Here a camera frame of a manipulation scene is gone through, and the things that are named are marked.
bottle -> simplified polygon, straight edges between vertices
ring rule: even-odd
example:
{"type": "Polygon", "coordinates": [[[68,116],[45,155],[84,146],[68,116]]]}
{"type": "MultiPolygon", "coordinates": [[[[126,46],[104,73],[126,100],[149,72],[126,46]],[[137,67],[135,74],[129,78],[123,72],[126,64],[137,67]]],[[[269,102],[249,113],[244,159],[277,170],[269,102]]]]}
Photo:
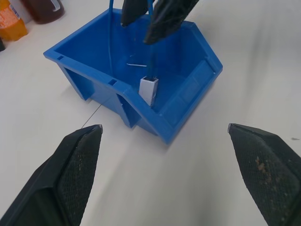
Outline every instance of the bottle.
{"type": "Polygon", "coordinates": [[[21,2],[38,24],[53,22],[65,13],[61,0],[21,0],[21,2]]]}
{"type": "Polygon", "coordinates": [[[8,0],[0,0],[0,37],[17,41],[27,35],[23,20],[8,0]]]}
{"type": "Polygon", "coordinates": [[[3,51],[3,50],[5,50],[5,46],[2,42],[2,40],[0,39],[0,52],[3,51]]]}

